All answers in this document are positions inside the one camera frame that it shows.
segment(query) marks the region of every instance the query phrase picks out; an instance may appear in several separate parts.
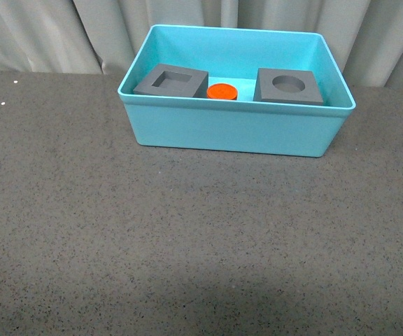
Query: round hole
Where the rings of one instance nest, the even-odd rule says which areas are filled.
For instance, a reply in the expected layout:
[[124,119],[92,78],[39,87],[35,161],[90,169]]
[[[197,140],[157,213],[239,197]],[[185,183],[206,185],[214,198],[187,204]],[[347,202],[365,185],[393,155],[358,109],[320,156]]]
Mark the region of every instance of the round hole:
[[302,80],[294,76],[278,76],[273,79],[273,85],[276,89],[296,93],[301,92],[306,88]]

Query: gray square block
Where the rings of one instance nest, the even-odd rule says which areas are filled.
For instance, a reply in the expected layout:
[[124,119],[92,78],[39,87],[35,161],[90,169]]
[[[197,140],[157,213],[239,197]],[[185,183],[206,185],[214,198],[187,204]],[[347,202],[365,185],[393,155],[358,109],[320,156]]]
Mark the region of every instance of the gray square block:
[[312,71],[266,69],[257,70],[255,102],[323,105]]
[[206,98],[208,72],[159,63],[133,89],[136,95]]

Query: plastic bin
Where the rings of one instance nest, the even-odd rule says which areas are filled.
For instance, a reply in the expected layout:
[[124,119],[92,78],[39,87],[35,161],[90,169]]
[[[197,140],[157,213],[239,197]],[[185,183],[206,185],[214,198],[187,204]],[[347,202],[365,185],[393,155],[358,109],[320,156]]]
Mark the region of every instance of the plastic bin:
[[[209,85],[229,83],[236,101],[135,95],[158,63],[209,72]],[[257,70],[313,72],[324,105],[253,101]],[[354,99],[320,34],[153,26],[118,89],[139,144],[320,157]]]

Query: gray fabric backdrop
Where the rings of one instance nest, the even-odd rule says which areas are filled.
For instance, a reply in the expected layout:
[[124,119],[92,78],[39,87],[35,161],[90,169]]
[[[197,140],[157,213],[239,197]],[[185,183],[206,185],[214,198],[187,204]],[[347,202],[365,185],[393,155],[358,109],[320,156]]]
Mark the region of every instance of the gray fabric backdrop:
[[319,32],[350,85],[403,90],[403,0],[0,0],[0,70],[124,73],[158,23]]

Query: speckled countertop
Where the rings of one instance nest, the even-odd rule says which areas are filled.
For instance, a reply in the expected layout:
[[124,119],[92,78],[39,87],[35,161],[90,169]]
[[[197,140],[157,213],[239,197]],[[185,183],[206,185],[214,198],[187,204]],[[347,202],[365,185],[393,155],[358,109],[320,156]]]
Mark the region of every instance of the speckled countertop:
[[403,92],[313,159],[142,147],[121,79],[0,72],[0,335],[403,335]]

